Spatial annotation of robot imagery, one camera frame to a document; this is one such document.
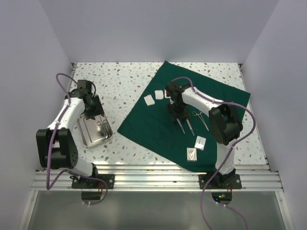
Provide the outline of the large steel surgical scissors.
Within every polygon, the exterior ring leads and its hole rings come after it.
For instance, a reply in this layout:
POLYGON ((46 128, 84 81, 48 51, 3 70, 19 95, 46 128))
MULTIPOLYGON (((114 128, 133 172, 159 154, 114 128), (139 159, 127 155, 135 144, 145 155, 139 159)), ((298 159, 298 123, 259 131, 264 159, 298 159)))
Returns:
POLYGON ((181 121, 179 119, 177 119, 177 122, 178 122, 178 125, 179 125, 180 129, 182 130, 183 134, 185 134, 185 130, 184 130, 183 126, 182 126, 181 121))

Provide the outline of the steel scissors medium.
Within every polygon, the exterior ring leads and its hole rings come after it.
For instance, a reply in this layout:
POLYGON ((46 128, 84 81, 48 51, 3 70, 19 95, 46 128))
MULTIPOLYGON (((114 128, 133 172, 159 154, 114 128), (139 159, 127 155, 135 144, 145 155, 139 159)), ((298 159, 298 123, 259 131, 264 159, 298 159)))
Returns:
POLYGON ((193 130, 192 126, 191 126, 191 123, 190 123, 189 119, 187 119, 186 122, 187 122, 187 124, 188 124, 188 126, 189 126, 189 129, 190 129, 192 135, 194 136, 194 135, 195 135, 195 134, 194 134, 194 130, 193 130))

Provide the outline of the white sterile packet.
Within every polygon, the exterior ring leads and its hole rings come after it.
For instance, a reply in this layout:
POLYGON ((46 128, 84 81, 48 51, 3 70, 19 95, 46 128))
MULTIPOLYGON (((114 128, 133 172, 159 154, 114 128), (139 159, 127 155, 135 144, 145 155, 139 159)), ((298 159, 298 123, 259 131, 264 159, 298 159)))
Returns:
POLYGON ((199 149, 199 150, 204 150, 205 143, 206 143, 206 138, 197 136, 194 148, 199 149))

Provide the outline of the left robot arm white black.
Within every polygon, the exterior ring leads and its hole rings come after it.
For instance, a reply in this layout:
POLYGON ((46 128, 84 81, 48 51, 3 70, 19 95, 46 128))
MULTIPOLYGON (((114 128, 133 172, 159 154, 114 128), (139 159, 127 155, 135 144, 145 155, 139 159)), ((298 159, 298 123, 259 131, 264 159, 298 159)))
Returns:
POLYGON ((79 153, 72 136, 73 128, 81 115, 95 120, 103 114, 99 96, 95 94, 94 83, 78 80, 77 88, 65 95, 64 105, 55 120, 36 133, 39 161, 48 173, 63 169, 74 175, 83 176, 83 183, 95 188, 100 182, 94 173, 94 165, 79 159, 79 153))

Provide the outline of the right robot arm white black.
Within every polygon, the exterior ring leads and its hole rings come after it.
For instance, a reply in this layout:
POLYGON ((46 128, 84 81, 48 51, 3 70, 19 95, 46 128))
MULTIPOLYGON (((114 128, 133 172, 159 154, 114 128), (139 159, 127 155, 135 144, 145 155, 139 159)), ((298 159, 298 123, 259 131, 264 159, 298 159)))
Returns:
POLYGON ((219 171, 213 178, 214 184, 225 188, 231 182, 230 173, 234 172, 233 144, 240 137, 243 129, 236 107, 228 102, 214 99, 198 90, 192 83, 182 86, 177 81, 165 87, 167 105, 172 120, 182 126, 183 121, 190 117, 187 106, 193 106, 208 116, 210 132, 217 144, 217 160, 215 168, 219 171))

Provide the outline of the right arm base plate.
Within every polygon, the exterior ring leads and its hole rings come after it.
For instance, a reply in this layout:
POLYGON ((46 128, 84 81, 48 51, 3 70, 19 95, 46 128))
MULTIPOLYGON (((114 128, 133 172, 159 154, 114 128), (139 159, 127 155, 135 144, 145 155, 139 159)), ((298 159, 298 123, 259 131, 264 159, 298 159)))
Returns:
POLYGON ((213 172, 198 175, 200 189, 203 189, 205 185, 207 185, 206 189, 242 189, 239 174, 231 172, 229 174, 222 175, 218 173, 213 179, 210 180, 212 175, 213 172))

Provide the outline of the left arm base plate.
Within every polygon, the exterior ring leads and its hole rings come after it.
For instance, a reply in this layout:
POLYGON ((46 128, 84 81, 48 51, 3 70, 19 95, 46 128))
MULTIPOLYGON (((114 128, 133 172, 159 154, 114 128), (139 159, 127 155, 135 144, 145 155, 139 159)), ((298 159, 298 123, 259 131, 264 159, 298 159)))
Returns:
POLYGON ((100 180, 102 180, 106 183, 108 189, 113 189, 115 182, 114 174, 98 174, 97 178, 99 179, 99 181, 94 179, 79 178, 77 176, 71 175, 70 176, 70 179, 72 179, 71 187, 73 189, 98 189, 98 186, 102 185, 103 188, 105 188, 103 183, 100 182, 100 180))

